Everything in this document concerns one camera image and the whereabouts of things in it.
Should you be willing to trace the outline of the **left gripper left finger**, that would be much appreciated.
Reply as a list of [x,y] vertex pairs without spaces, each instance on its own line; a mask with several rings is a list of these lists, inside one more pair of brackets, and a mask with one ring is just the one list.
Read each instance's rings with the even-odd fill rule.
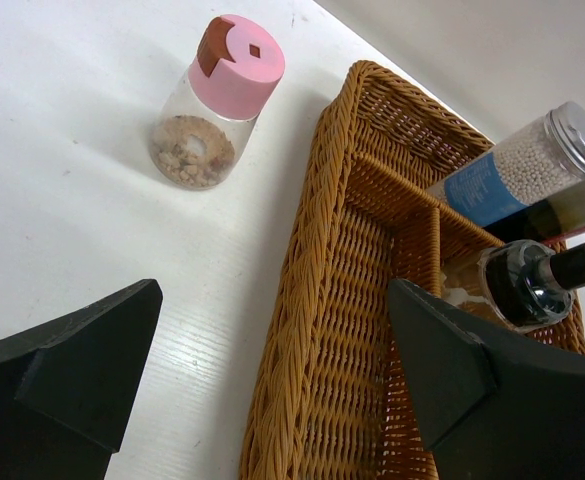
[[102,479],[163,301],[144,279],[0,340],[0,479]]

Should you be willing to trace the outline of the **black cap brown spice bottle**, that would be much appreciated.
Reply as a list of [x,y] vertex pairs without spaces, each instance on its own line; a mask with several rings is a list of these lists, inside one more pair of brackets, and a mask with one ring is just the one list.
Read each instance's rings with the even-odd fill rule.
[[563,321],[585,287],[585,243],[557,253],[533,240],[487,248],[443,265],[450,305],[518,333]]

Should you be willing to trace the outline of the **pink lid spice jar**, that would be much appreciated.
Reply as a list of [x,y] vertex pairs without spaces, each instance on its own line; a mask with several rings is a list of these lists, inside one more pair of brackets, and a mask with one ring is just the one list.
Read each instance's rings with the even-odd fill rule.
[[263,27],[234,14],[213,18],[152,129],[158,170],[185,189],[222,183],[284,71],[283,52]]

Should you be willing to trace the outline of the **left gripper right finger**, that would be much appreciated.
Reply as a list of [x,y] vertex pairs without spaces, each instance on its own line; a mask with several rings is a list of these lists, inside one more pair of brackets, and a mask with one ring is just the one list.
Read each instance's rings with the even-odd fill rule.
[[395,279],[388,309],[424,448],[443,479],[585,479],[585,356]]

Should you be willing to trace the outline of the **blue label silver cap jar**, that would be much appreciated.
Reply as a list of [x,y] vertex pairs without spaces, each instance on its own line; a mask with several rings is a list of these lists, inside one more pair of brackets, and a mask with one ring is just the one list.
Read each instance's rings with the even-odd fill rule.
[[427,188],[487,227],[585,180],[585,110],[568,101]]

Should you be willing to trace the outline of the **tall dark sauce bottle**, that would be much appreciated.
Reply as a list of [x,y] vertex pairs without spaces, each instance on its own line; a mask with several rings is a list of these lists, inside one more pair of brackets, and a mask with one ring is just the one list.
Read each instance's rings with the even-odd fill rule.
[[520,203],[531,204],[485,230],[504,242],[527,238],[546,244],[585,233],[585,180],[568,185],[569,179],[545,154],[520,155],[505,167],[503,182]]

